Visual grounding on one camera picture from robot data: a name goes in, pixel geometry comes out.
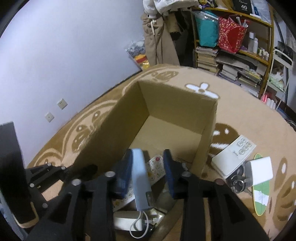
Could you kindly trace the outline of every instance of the white metal rack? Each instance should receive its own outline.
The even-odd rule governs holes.
[[[291,63],[286,62],[285,60],[283,60],[280,56],[285,56]],[[272,72],[272,68],[274,65],[274,61],[278,61],[279,63],[281,63],[284,67],[287,67],[288,69],[292,69],[293,68],[293,60],[291,58],[289,58],[286,54],[284,54],[282,51],[278,50],[278,49],[274,49],[274,54],[273,54],[273,58],[272,58],[272,63],[271,63],[271,67],[270,67],[270,73],[269,76],[271,75]],[[284,88],[284,91],[282,91],[281,89],[277,88],[275,85],[273,85],[270,81],[269,81],[269,77],[268,77],[268,81],[267,84],[265,86],[265,90],[263,92],[263,94],[265,94],[267,86],[271,87],[272,89],[274,89],[276,92],[280,92],[282,93],[281,96],[281,100],[280,102],[277,104],[276,110],[278,109],[280,103],[282,102],[283,96],[287,91],[288,88],[288,84],[289,84],[289,79],[286,83],[286,86]]]

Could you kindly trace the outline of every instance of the cardboard box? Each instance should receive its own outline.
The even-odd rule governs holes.
[[[217,100],[190,90],[151,81],[135,82],[89,139],[73,170],[95,164],[100,175],[109,171],[128,148],[141,148],[146,162],[170,149],[175,160],[191,164],[191,172],[200,176],[212,140],[216,108]],[[153,188],[155,199],[163,185]],[[160,224],[166,230],[162,236],[173,227],[181,210],[182,204],[178,203],[166,215]]]

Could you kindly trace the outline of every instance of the bookshelf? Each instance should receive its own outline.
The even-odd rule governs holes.
[[[201,9],[198,7],[192,7],[192,11],[200,11]],[[245,17],[247,19],[249,19],[250,21],[254,21],[256,23],[259,23],[265,27],[267,27],[268,29],[268,39],[267,39],[267,51],[270,53],[269,56],[269,60],[266,61],[264,59],[262,59],[258,54],[254,54],[254,53],[249,53],[243,50],[238,51],[239,54],[243,54],[246,56],[249,56],[255,60],[258,60],[259,62],[263,63],[264,65],[267,66],[265,75],[262,77],[262,81],[260,83],[260,92],[259,92],[259,98],[262,96],[264,89],[267,85],[267,80],[268,80],[268,75],[269,75],[269,70],[271,67],[271,63],[272,63],[272,59],[273,59],[273,49],[274,49],[274,16],[273,16],[273,9],[271,6],[269,6],[269,12],[270,12],[270,17],[271,17],[271,24],[262,21],[259,18],[241,13],[241,12],[236,12],[234,10],[230,10],[230,9],[221,9],[221,8],[205,8],[205,10],[211,10],[212,12],[222,12],[222,13],[229,13],[230,14],[237,14],[239,16]],[[193,14],[191,14],[191,20],[192,20],[192,27],[193,27],[193,36],[194,36],[194,47],[197,48],[198,44],[199,44],[199,39],[198,39],[198,35],[197,35],[197,29],[196,29],[196,21],[195,18],[193,16]],[[197,66],[197,53],[195,53],[195,59],[196,59],[196,66]]]

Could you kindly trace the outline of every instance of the teal bag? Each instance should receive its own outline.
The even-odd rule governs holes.
[[[219,38],[219,19],[209,11],[193,12],[195,15],[200,46],[214,48]]]

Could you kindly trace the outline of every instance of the white power adapter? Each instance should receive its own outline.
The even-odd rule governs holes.
[[[113,214],[114,227],[119,230],[130,229],[132,231],[142,231],[143,230],[143,213],[141,213],[140,219],[131,227],[134,221],[139,216],[138,211],[116,211]]]

